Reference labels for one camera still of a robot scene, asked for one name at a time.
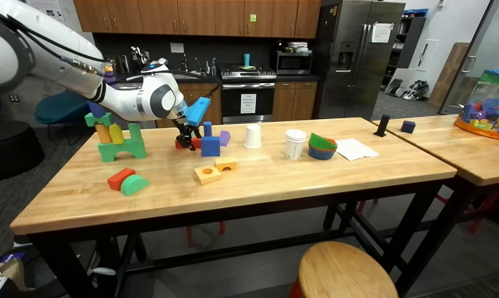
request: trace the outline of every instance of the green shape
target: green shape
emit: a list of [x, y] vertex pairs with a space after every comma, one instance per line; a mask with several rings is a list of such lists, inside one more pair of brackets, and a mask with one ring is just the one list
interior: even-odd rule
[[335, 151], [337, 149], [337, 142], [335, 141], [330, 141], [330, 139], [322, 137], [322, 136], [314, 134], [314, 132], [310, 136], [310, 146], [317, 147], [317, 149], [322, 149], [322, 151]]
[[143, 139], [143, 131], [139, 129], [139, 124], [138, 124], [138, 123], [128, 123], [128, 126], [130, 126], [131, 139], [144, 141], [144, 139]]
[[136, 159], [146, 157], [146, 144], [143, 139], [125, 139], [123, 144], [98, 144], [103, 162], [113, 162], [118, 152], [130, 152]]
[[149, 185], [149, 180], [141, 175], [130, 175], [121, 184], [121, 194], [130, 197]]
[[96, 126], [98, 123], [105, 124], [105, 126], [111, 126], [113, 121], [113, 114], [111, 113], [105, 113], [101, 118], [95, 118], [93, 113], [85, 114], [85, 123], [88, 127]]

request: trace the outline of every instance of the stool seat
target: stool seat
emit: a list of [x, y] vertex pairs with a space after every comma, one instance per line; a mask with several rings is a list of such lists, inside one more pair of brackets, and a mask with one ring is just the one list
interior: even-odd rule
[[40, 142], [27, 123], [0, 123], [0, 179], [25, 172], [45, 157]]
[[381, 265], [342, 242], [310, 247], [300, 260], [299, 283], [305, 298], [398, 298]]

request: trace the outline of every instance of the wooden stool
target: wooden stool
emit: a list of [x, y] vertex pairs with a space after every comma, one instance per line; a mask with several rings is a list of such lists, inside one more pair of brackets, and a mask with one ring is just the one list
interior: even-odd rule
[[342, 242], [322, 242], [302, 257], [290, 296], [398, 298], [398, 291], [381, 265], [365, 252]]

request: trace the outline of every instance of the backsplash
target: backsplash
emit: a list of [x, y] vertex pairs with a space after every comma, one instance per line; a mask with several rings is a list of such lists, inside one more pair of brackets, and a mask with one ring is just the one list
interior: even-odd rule
[[166, 58], [173, 70], [179, 70], [184, 55], [171, 53], [171, 43], [184, 43], [191, 70], [199, 70], [216, 58], [217, 65], [242, 65], [244, 53], [251, 53], [251, 65], [272, 66], [277, 40], [217, 38], [217, 36], [164, 36], [164, 35], [95, 35], [96, 46], [106, 58], [128, 55], [131, 46], [149, 51], [153, 60]]

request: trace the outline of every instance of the white paper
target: white paper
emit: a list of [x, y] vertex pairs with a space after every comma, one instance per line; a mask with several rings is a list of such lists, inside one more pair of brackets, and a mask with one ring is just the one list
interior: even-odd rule
[[60, 2], [57, 2], [57, 0], [27, 0], [27, 3], [67, 25], [65, 13], [63, 13]]
[[241, 114], [254, 114], [255, 113], [255, 94], [249, 93], [249, 94], [242, 94], [241, 98]]
[[372, 43], [388, 43], [395, 23], [375, 23], [372, 28]]
[[365, 146], [357, 139], [340, 139], [337, 141], [337, 152], [342, 154], [348, 161], [362, 159], [362, 157], [377, 157], [380, 156], [372, 147]]

